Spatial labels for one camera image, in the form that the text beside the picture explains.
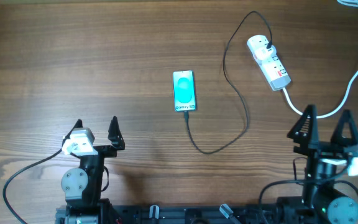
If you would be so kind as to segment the white power strip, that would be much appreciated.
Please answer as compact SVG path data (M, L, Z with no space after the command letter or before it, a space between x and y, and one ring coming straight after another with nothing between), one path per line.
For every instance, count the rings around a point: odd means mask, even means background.
M247 41L247 46L253 56L255 49L261 46L266 46L268 48L269 43L270 42L266 36L255 35ZM257 65L264 74L267 83L273 91L282 90L291 82L291 78L289 77L287 70L281 63L277 54L262 63L257 63Z

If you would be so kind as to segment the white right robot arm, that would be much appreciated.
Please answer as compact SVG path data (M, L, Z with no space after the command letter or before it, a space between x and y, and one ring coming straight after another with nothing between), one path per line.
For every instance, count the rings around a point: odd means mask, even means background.
M320 141L315 105L308 105L287 134L296 144L294 152L306 157L303 187L297 197L279 197L275 223L355 223L358 201L335 189L340 177L358 156L358 130L351 112L345 110L330 141Z

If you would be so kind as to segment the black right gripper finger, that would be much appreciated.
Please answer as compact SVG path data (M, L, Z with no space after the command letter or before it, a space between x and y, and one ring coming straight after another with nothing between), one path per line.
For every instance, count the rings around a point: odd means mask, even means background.
M315 105L308 105L287 134L287 138L298 143L301 147L318 148L319 134L318 122L316 117L317 111Z
M350 110L344 110L331 136L331 143L340 146L358 144L358 129Z

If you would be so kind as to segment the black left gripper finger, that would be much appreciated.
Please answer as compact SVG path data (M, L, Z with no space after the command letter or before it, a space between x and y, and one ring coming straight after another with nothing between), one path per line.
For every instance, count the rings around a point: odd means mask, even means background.
M78 119L76 121L76 123L74 124L74 126L72 127L72 129L68 132L68 134L66 136L63 137L62 140L62 146L64 145L64 143L66 142L66 140L68 140L70 138L70 134L72 133L72 131L76 128L82 128L83 127L83 122L81 119Z
M112 147L115 148L115 150L120 151L125 149L125 142L121 134L116 116L113 116L110 122L108 129L108 139L111 142Z

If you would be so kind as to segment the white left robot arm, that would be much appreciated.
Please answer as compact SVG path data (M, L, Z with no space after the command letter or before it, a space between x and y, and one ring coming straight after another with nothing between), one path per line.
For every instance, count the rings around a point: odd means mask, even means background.
M121 223L121 217L110 200L101 198L109 184L102 186L103 174L109 171L104 160L116 157L118 151L125 149L125 142L114 116L108 129L110 143L94 145L95 137L89 128L78 120L72 130L63 138L62 151L66 155L79 158L79 167L66 171L61 180L67 205L59 208L55 223Z

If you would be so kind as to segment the blue screen smartphone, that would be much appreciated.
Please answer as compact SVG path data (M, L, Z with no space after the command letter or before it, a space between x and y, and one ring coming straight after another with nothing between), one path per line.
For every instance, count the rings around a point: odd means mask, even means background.
M173 95L176 112L196 109L195 84L192 70L173 72Z

